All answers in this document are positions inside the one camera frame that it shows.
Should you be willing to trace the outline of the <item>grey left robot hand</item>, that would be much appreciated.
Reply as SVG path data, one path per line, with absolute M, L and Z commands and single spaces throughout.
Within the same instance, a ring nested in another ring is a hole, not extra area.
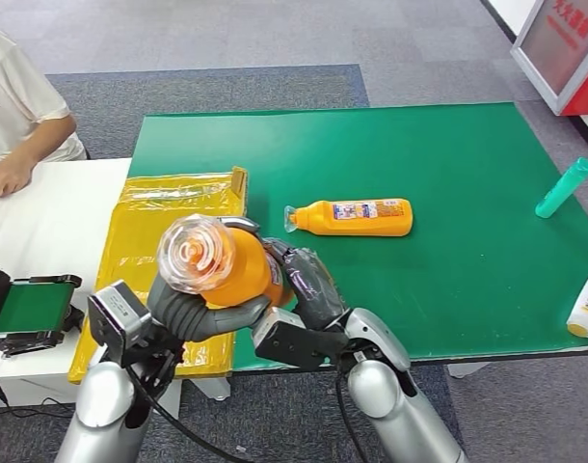
M 154 319 L 179 340 L 193 342 L 251 327 L 270 305 L 269 297 L 259 295 L 214 310 L 199 294 L 174 289 L 160 276 L 155 278 L 147 299 L 147 307 Z

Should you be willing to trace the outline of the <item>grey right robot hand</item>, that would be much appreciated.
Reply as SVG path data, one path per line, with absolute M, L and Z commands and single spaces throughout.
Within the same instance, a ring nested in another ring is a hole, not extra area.
M 323 331 L 349 310 L 334 279 L 317 253 L 280 238 L 262 237 L 260 226 L 246 217 L 220 216 L 230 229 L 250 232 L 279 263 L 297 299 L 294 312 L 308 329 Z

